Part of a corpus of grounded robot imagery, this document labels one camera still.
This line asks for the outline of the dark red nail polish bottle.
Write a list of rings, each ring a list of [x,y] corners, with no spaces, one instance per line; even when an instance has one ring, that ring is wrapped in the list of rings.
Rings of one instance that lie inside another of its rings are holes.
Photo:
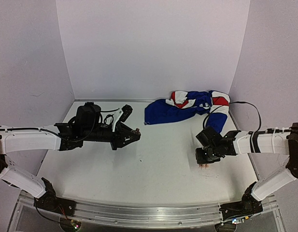
[[[141,135],[141,133],[140,133],[140,129],[139,129],[139,128],[136,128],[136,129],[135,129],[135,133],[136,133],[137,135]]]

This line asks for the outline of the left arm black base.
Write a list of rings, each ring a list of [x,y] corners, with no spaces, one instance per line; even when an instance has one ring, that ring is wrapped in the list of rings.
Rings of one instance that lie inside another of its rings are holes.
[[[76,202],[73,200],[57,197],[56,192],[50,181],[41,178],[44,183],[45,193],[39,198],[35,198],[34,206],[38,209],[73,216],[76,208]]]

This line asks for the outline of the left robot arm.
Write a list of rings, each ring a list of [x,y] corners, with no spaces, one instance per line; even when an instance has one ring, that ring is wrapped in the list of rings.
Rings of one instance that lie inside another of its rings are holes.
[[[141,138],[139,129],[124,124],[132,110],[125,105],[103,117],[100,106],[86,102],[67,123],[39,128],[0,125],[0,179],[40,200],[47,210],[57,210],[59,199],[51,182],[19,168],[7,155],[29,150],[69,151],[81,148],[84,142],[109,143],[112,150],[123,148]]]

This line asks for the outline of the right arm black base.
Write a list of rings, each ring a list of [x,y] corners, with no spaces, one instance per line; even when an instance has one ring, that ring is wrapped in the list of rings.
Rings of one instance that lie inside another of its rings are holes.
[[[256,200],[252,196],[252,188],[256,182],[252,183],[244,192],[240,201],[224,203],[220,206],[219,211],[222,212],[223,220],[252,216],[263,211],[261,201]]]

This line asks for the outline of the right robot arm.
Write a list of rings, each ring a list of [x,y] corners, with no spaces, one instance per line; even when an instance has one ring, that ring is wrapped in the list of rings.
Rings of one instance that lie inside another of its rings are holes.
[[[298,123],[289,128],[263,131],[231,130],[225,136],[206,127],[197,136],[202,147],[196,149],[199,165],[219,162],[225,156],[248,153],[282,154],[288,160],[269,177],[257,181],[245,194],[258,202],[286,184],[298,180]]]

